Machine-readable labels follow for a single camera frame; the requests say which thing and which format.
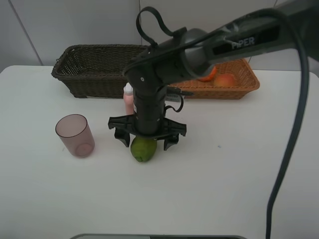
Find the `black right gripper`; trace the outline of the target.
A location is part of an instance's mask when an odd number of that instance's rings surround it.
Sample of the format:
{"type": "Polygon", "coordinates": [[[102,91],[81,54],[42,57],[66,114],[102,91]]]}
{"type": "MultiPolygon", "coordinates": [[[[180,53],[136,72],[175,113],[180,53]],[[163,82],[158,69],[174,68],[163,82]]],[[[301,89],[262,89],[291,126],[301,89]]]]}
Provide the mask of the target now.
{"type": "Polygon", "coordinates": [[[179,134],[186,136],[186,125],[165,117],[167,87],[160,87],[152,95],[134,90],[134,112],[132,115],[110,117],[109,129],[115,128],[114,137],[130,146],[130,134],[148,138],[164,138],[163,149],[167,151],[178,144],[179,134]]]}

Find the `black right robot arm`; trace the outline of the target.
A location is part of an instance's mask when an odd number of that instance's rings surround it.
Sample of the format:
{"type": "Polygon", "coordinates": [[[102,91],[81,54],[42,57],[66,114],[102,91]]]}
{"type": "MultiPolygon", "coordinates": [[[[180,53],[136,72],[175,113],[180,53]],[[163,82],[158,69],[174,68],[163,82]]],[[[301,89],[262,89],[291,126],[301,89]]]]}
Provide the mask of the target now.
{"type": "Polygon", "coordinates": [[[134,113],[111,117],[109,129],[125,146],[137,135],[164,141],[168,149],[186,135],[186,125],[167,119],[164,103],[168,85],[209,75],[219,63],[284,49],[296,49],[301,65],[301,89],[297,115],[290,137],[299,134],[309,90],[309,59],[319,58],[319,3],[291,0],[275,8],[260,9],[242,16],[210,33],[181,28],[170,31],[160,13],[152,13],[170,40],[161,44],[148,37],[138,25],[149,47],[133,58],[123,74],[134,90],[134,113]]]}

